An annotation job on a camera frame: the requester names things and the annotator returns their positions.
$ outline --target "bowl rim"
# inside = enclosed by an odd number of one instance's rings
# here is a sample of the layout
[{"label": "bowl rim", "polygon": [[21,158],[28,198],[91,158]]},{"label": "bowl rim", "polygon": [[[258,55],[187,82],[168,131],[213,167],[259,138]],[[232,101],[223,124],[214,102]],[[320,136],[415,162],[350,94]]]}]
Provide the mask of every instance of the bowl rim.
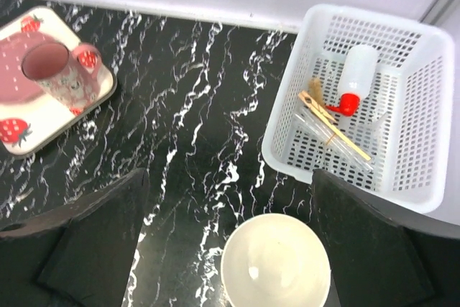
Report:
[{"label": "bowl rim", "polygon": [[326,248],[324,247],[323,245],[323,242],[320,240],[320,238],[318,237],[318,235],[316,235],[316,233],[305,223],[303,223],[300,219],[297,219],[293,216],[289,216],[289,215],[286,215],[286,214],[279,214],[279,213],[269,213],[269,214],[260,214],[260,215],[257,215],[257,216],[254,216],[246,221],[244,221],[243,223],[241,223],[235,230],[233,230],[233,232],[230,234],[230,237],[227,239],[226,243],[225,243],[225,246],[224,246],[224,250],[222,251],[222,256],[221,256],[221,271],[220,271],[220,276],[221,276],[221,282],[222,282],[222,285],[224,286],[224,292],[226,294],[226,297],[228,299],[228,301],[230,302],[230,304],[233,306],[233,307],[239,307],[239,306],[236,306],[234,304],[234,302],[231,300],[231,297],[230,295],[227,293],[227,284],[225,282],[225,278],[224,278],[224,260],[225,260],[225,257],[227,255],[227,249],[228,249],[228,246],[229,246],[229,243],[231,242],[231,240],[234,238],[235,234],[241,229],[243,228],[243,226],[247,226],[247,224],[250,224],[251,222],[253,222],[254,220],[258,220],[258,219],[261,219],[261,218],[272,218],[272,217],[277,217],[277,218],[284,218],[284,219],[289,219],[290,221],[294,222],[294,223],[298,223],[298,224],[301,224],[302,226],[304,226],[308,232],[310,232],[312,235],[313,235],[313,238],[315,238],[322,246],[323,248],[323,253],[324,253],[324,256],[326,258],[326,263],[327,263],[327,269],[329,271],[329,275],[328,275],[328,289],[325,289],[324,290],[324,294],[323,294],[323,298],[321,300],[321,304],[318,306],[318,307],[323,307],[324,304],[326,303],[326,300],[328,298],[328,295],[329,295],[329,291],[331,289],[331,263],[329,262],[329,257],[328,257],[328,254],[327,254],[327,251],[326,251]]}]

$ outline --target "mug handle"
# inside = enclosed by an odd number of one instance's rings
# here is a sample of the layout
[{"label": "mug handle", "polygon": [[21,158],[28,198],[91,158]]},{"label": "mug handle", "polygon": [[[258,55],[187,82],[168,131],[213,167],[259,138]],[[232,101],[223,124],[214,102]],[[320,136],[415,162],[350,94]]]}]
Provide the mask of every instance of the mug handle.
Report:
[{"label": "mug handle", "polygon": [[98,49],[96,47],[94,47],[93,45],[90,45],[89,43],[80,43],[77,47],[75,47],[74,50],[72,50],[72,56],[78,61],[78,56],[83,53],[83,52],[86,52],[86,51],[89,51],[91,53],[94,53],[98,56],[98,60],[96,61],[96,66],[94,66],[94,70],[93,72],[91,73],[91,77],[92,79],[96,80],[98,79],[98,73],[99,73],[99,69],[101,68],[102,66],[102,59],[101,59],[101,54],[100,52],[98,51]]}]

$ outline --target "white bowl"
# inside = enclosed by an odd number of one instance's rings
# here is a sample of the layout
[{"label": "white bowl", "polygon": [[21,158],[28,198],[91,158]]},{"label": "white bowl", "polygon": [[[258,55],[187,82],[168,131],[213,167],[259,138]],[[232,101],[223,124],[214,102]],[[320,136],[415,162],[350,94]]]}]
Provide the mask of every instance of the white bowl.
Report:
[{"label": "white bowl", "polygon": [[221,277],[233,307],[322,307],[331,285],[320,239],[283,214],[253,217],[231,234]]}]

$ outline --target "wooden tongs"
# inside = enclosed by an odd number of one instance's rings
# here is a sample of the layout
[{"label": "wooden tongs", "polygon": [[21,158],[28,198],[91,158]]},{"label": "wooden tongs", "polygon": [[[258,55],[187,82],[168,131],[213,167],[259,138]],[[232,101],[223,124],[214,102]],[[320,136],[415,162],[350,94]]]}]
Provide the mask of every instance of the wooden tongs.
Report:
[{"label": "wooden tongs", "polygon": [[327,110],[321,107],[318,102],[316,102],[306,91],[301,91],[299,93],[299,98],[303,101],[303,103],[310,109],[313,114],[315,114],[332,132],[332,136],[327,140],[326,145],[328,145],[331,140],[337,136],[342,139],[350,148],[356,151],[362,158],[366,161],[370,161],[371,157],[365,153],[361,148],[359,148],[356,144],[354,144],[345,134],[342,133],[340,129],[338,129],[333,123],[337,123],[335,118],[331,116]]}]

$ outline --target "metal strip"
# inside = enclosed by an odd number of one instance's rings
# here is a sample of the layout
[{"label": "metal strip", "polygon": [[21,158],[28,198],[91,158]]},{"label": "metal strip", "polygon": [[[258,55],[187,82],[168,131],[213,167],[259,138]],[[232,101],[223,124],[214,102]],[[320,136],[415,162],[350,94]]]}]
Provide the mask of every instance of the metal strip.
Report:
[{"label": "metal strip", "polygon": [[420,18],[420,22],[437,25],[449,8],[456,3],[456,0],[434,0],[428,10]]}]

